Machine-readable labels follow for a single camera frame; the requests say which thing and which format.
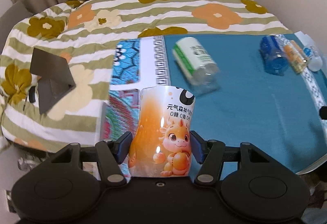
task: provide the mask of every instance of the blue tablecloth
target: blue tablecloth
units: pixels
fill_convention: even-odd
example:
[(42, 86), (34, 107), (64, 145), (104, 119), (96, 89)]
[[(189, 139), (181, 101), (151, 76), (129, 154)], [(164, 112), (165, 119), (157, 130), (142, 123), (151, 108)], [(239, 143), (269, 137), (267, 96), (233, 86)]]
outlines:
[[(293, 172), (327, 153), (320, 119), (303, 78), (291, 66), (284, 76), (264, 71), (258, 51), (263, 36), (191, 36), (200, 41), (220, 68), (220, 89), (196, 98), (191, 130), (227, 146), (251, 142)], [(190, 90), (172, 55), (175, 42), (183, 37), (165, 36), (165, 42), (171, 84)], [(295, 35), (286, 37), (302, 46)], [(323, 73), (313, 75), (327, 98)], [(190, 176), (195, 176), (198, 169), (193, 160)], [(225, 164), (222, 177), (233, 170), (235, 164)]]

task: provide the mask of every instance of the cartoon dragon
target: cartoon dragon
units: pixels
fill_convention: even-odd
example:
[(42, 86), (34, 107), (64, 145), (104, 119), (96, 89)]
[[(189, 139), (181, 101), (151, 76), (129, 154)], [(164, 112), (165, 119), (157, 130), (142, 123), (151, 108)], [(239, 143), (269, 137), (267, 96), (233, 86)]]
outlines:
[[(160, 137), (159, 140), (163, 147), (172, 153), (168, 155), (168, 162), (160, 175), (163, 177), (173, 174), (185, 175), (189, 170), (191, 156), (189, 127), (187, 124), (184, 125), (182, 119), (178, 123), (174, 123), (174, 121), (169, 122), (168, 125), (168, 128), (160, 128), (163, 137)], [(153, 160), (156, 163), (163, 163), (166, 160), (166, 156), (162, 152), (156, 153), (153, 156)]]

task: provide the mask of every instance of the floral bedspread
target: floral bedspread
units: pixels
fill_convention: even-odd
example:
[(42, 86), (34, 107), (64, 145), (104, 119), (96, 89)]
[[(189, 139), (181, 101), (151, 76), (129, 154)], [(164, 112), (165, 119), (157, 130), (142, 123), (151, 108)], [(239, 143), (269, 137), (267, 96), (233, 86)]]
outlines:
[[(116, 44), (138, 37), (290, 33), (253, 0), (91, 0), (50, 7), (18, 23), (0, 60), (2, 134), (18, 144), (55, 152), (70, 142), (94, 145), (108, 101)], [(64, 57), (76, 88), (39, 114), (33, 48)], [(29, 94), (35, 93), (35, 101)], [(0, 148), (6, 140), (0, 138)]]

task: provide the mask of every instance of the metal screw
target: metal screw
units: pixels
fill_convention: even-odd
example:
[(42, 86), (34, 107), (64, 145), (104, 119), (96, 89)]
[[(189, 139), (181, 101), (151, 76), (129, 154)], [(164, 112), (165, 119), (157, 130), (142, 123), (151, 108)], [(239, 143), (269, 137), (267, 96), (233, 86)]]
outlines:
[(210, 174), (201, 174), (197, 177), (197, 180), (203, 183), (208, 183), (212, 182), (214, 177), (212, 177)]
[(108, 176), (107, 180), (110, 182), (121, 182), (124, 179), (124, 176), (120, 175), (120, 174), (112, 174), (110, 176)]

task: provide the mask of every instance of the blue bottle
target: blue bottle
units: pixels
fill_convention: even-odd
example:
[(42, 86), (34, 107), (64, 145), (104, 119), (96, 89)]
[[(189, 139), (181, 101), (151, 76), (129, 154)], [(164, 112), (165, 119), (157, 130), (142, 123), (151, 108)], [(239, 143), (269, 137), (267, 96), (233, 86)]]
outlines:
[(260, 53), (264, 60), (264, 70), (274, 75), (283, 75), (288, 68), (287, 56), (280, 48), (275, 36), (264, 36), (260, 43)]

